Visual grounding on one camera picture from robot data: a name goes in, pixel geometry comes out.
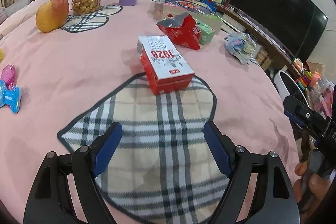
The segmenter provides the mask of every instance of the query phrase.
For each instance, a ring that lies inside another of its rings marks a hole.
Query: pink glittery toy
[[[14,89],[14,81],[15,81],[15,67],[14,65],[7,65],[3,70],[0,76],[0,80],[4,81],[6,87],[9,90]]]

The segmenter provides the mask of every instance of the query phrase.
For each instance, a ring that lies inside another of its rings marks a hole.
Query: human hand
[[[298,176],[303,176],[307,172],[308,162],[305,161],[304,163],[299,163],[295,167],[295,174]],[[313,174],[308,183],[309,189],[315,195],[315,200],[308,208],[307,212],[300,216],[301,223],[304,223],[305,220],[313,214],[316,208],[320,205],[321,201],[323,200],[324,196],[326,195],[329,187],[330,187],[330,180],[323,179],[317,174]],[[297,180],[293,185],[294,195],[296,198],[296,202],[299,202],[302,198],[303,193],[301,192],[301,179]]]

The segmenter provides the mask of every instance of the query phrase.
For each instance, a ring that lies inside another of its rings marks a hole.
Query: flat screen tv
[[[230,5],[269,30],[302,62],[314,50],[328,22],[311,0],[230,0]]]

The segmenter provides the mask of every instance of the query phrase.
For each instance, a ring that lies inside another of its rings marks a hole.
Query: red and white box
[[[167,36],[138,37],[137,52],[155,95],[185,89],[195,75]]]

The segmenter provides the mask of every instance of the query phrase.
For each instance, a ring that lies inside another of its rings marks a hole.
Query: green box
[[[198,42],[201,43],[202,45],[208,44],[212,40],[213,36],[215,35],[216,30],[211,28],[207,24],[200,22],[197,19],[195,19],[195,21],[198,24],[199,28],[201,29],[201,36]]]

